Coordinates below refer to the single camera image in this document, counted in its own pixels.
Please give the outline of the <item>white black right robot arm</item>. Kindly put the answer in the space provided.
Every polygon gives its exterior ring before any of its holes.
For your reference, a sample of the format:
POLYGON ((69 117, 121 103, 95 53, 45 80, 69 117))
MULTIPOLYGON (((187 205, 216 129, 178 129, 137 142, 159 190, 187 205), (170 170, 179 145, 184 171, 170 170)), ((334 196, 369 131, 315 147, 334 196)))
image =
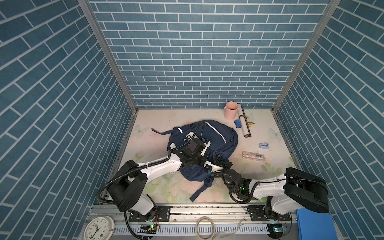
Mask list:
POLYGON ((264 180, 245 179, 233 169, 210 162, 204 164, 204 170, 213 178, 221 178, 230 198, 247 205, 253 218, 279 221, 299 209, 329 213, 326 181, 298 169, 286 168, 281 175, 264 180))

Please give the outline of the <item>navy blue student backpack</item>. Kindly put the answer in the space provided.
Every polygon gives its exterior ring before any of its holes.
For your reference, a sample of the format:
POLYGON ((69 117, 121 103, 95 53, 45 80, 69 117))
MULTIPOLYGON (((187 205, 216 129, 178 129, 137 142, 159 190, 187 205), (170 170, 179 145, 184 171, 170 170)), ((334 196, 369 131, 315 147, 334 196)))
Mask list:
POLYGON ((204 182, 190 201, 212 186, 214 178, 210 176, 212 167, 205 167, 204 163, 229 169, 229 157, 233 154, 239 143, 237 132, 215 120, 203 120, 181 127, 174 127, 165 132, 153 132, 160 135, 169 135, 167 151, 177 155, 182 166, 181 174, 190 182, 204 182))

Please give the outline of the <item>clear plastic pencil box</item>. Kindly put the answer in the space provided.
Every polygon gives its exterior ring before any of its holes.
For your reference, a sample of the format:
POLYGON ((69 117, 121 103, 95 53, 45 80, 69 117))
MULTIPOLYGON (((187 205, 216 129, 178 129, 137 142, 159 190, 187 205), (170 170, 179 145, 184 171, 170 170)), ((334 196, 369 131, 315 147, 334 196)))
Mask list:
POLYGON ((255 161, 264 161, 265 156, 260 153, 242 151, 242 158, 255 161))

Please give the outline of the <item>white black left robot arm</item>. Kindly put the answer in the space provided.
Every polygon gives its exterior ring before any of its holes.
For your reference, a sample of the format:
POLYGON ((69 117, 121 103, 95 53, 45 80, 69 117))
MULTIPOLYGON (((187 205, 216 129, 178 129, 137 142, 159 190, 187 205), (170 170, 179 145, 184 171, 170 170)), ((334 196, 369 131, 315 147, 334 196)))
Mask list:
POLYGON ((211 142, 205 138, 194 138, 180 148, 169 150, 164 158, 145 164, 126 162, 105 185, 112 203, 122 213, 137 213, 146 222, 152 221, 158 214, 158 207, 151 197, 143 194, 146 185, 152 180, 183 168, 193 165, 203 166, 207 161, 205 154, 210 145, 211 142))

